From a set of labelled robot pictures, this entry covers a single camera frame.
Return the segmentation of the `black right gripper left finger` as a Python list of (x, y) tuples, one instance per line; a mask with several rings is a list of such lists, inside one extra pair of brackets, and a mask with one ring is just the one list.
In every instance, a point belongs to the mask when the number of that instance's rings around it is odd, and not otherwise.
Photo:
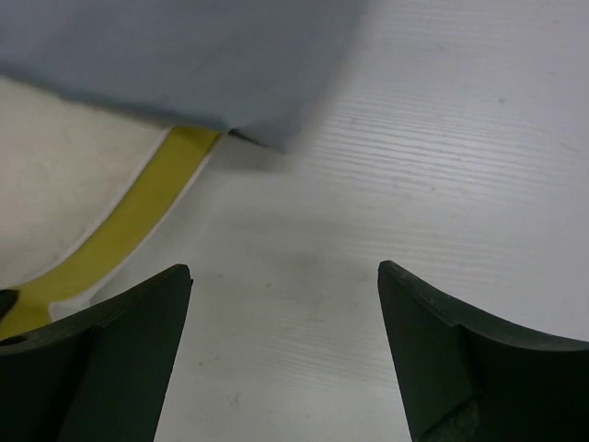
[(1, 342), (4, 441), (154, 439), (191, 296), (187, 265)]

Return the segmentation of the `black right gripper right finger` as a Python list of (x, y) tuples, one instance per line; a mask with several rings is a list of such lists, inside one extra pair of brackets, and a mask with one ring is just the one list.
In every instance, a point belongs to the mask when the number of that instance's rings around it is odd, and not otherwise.
[(498, 318), (391, 261), (377, 285), (412, 440), (587, 440), (586, 341)]

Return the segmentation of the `cream quilted pillow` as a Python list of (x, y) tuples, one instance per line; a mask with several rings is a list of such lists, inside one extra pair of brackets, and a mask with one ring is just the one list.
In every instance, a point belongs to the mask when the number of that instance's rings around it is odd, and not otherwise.
[(1, 335), (87, 308), (157, 230), (219, 133), (1, 82)]

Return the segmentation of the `grey fabric pillowcase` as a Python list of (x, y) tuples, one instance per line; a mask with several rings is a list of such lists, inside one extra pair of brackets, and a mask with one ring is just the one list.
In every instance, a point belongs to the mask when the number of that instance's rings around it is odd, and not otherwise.
[(1, 72), (64, 98), (285, 145), (365, 1), (5, 1)]

